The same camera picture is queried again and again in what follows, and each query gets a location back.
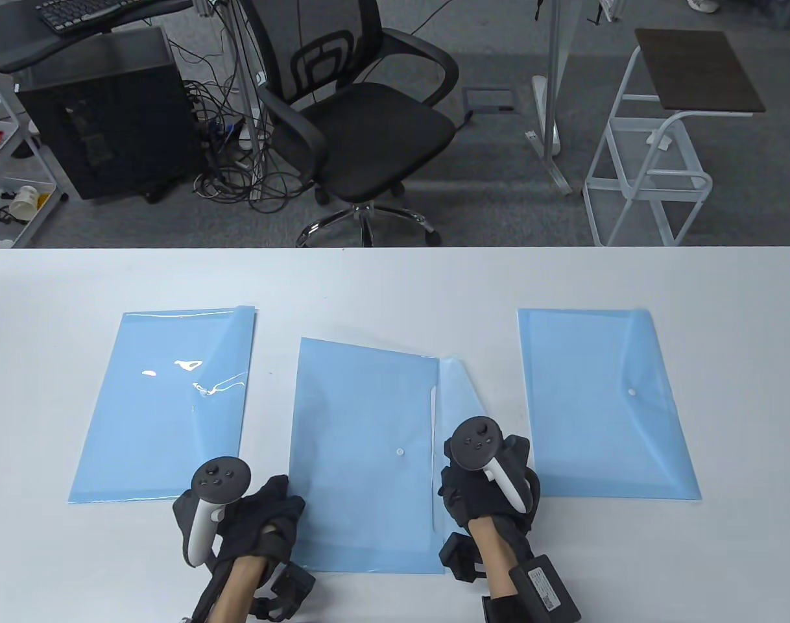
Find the person's right hand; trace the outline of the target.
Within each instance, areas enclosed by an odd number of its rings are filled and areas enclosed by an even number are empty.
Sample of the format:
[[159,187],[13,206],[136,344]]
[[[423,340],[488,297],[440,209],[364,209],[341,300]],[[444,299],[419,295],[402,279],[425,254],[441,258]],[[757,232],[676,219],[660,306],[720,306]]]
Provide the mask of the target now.
[[499,485],[488,480],[483,471],[468,471],[457,465],[451,439],[444,444],[444,454],[449,466],[440,472],[442,485],[438,494],[444,498],[446,510],[459,527],[468,528],[470,521],[481,517],[499,517],[510,522],[523,536],[529,533],[541,495],[540,481],[532,469],[525,468],[525,479],[533,496],[533,506],[529,513],[523,514],[514,509]]

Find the person's left hand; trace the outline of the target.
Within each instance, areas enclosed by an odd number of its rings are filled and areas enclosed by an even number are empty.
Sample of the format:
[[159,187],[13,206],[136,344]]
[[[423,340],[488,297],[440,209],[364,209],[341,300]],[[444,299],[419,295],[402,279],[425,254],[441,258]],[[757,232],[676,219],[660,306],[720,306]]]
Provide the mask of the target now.
[[238,559],[262,557],[267,569],[259,584],[265,584],[278,565],[288,564],[304,507],[302,496],[289,493],[288,475],[269,478],[257,493],[226,507],[217,528],[219,551],[205,566],[215,573],[218,568],[228,570]]

